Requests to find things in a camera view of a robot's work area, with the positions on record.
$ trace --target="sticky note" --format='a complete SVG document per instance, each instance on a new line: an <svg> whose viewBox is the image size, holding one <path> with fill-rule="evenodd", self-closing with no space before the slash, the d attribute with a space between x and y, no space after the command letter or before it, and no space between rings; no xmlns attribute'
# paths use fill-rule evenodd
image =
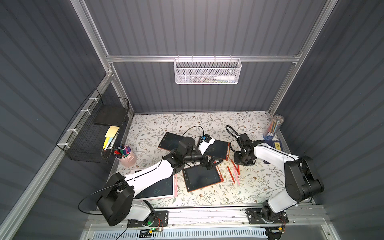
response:
<svg viewBox="0 0 384 240"><path fill-rule="evenodd" d="M107 149L107 148L108 148L108 146L109 146L109 144L112 142L112 140L113 140L113 138L112 138L112 137L109 137L108 143L107 143L107 145L105 146L104 149Z"/></svg>
<svg viewBox="0 0 384 240"><path fill-rule="evenodd" d="M105 139L105 141L104 141L104 145L103 145L103 149L106 148L109 139L110 139L110 137L107 137L107 138Z"/></svg>
<svg viewBox="0 0 384 240"><path fill-rule="evenodd" d="M105 134L106 137L115 137L116 133L118 132L120 127L116 126L110 126L107 133Z"/></svg>

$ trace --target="vent grille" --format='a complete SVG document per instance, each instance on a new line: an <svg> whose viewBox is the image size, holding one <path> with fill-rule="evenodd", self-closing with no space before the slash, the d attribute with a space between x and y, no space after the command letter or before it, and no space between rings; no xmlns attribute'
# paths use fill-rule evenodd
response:
<svg viewBox="0 0 384 240"><path fill-rule="evenodd" d="M95 231L94 240L115 240L123 230ZM122 240L138 240L140 230L127 230L119 238ZM191 228L191 229L164 229L162 232L152 233L152 237L145 239L194 239L194 238L228 238L253 237L267 239L265 229L256 227L226 227L226 228Z"/></svg>

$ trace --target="white mesh basket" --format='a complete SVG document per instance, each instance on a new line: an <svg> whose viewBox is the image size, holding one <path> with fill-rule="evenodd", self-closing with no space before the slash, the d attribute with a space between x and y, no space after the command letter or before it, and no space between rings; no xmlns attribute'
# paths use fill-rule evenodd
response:
<svg viewBox="0 0 384 240"><path fill-rule="evenodd" d="M241 61L239 58L175 58L177 84L237 84Z"/></svg>

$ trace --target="table surface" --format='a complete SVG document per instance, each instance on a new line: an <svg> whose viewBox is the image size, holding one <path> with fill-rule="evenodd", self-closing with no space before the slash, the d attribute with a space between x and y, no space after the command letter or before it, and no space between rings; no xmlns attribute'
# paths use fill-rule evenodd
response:
<svg viewBox="0 0 384 240"><path fill-rule="evenodd" d="M222 112L222 113L187 113L187 114L148 114L135 115L128 133L126 145L131 146L137 156L132 167L119 163L118 172L130 174L132 169L145 168L159 162L169 151L158 148L165 132L182 135L194 125L200 125L205 133L213 138L230 142L234 138L225 130L225 125L232 126L239 134L247 133L251 140L263 139L263 133L269 125L264 111ZM189 130L185 136L200 136L198 127ZM233 148L239 149L236 141ZM187 192L182 173L177 174L177 197L149 200L153 207L184 207L202 205L233 205L262 203L275 196L285 187L284 175L272 164L264 164L258 159L253 166L240 166L238 185L233 172L233 151L229 160L219 164L224 181L192 192ZM235 184L228 172L230 167Z"/></svg>

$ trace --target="stylus pen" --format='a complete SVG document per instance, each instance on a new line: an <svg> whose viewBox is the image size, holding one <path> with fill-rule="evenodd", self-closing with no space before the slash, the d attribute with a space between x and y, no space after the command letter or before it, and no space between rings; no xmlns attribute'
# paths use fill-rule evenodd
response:
<svg viewBox="0 0 384 240"><path fill-rule="evenodd" d="M235 171L235 176L236 176L237 183L240 186L239 176L237 175L237 171L236 171L237 169L235 167L233 167L233 170Z"/></svg>
<svg viewBox="0 0 384 240"><path fill-rule="evenodd" d="M233 178L233 176L232 176L232 173L231 173L231 169L229 169L229 166L227 166L227 168L228 168L229 174L231 175L231 178L232 178L233 183L235 183L235 180L234 180L234 178Z"/></svg>
<svg viewBox="0 0 384 240"><path fill-rule="evenodd" d="M232 162L233 166L235 167L237 174L240 175L240 165L237 165L237 167L236 167L236 165L235 165L235 163L232 161L232 159L231 159L231 162Z"/></svg>

